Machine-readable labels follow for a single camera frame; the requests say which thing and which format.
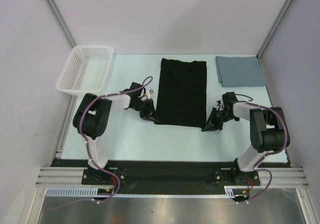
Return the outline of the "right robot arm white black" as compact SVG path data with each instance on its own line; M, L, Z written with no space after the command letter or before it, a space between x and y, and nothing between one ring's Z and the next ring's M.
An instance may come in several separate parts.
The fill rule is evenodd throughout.
M215 172L217 186L244 186L258 175L258 166L268 157L281 153L290 144L290 135L280 107L266 107L250 102L228 102L223 108L213 108L201 129L221 131L223 124L240 119L249 122L250 146L236 158L229 170Z

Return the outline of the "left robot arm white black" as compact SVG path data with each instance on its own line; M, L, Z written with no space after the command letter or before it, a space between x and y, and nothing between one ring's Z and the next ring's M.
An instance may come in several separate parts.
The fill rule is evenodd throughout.
M132 109L145 121L157 123L154 101L148 91L122 91L97 96L86 93L75 112L72 125L84 140L88 156L82 184L118 184L121 177L108 166L116 145L116 132L124 129L121 115Z

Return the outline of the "black t shirt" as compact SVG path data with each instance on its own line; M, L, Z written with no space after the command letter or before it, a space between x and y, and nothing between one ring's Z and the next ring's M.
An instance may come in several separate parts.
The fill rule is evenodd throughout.
M157 125L202 128L207 120L207 62L161 60Z

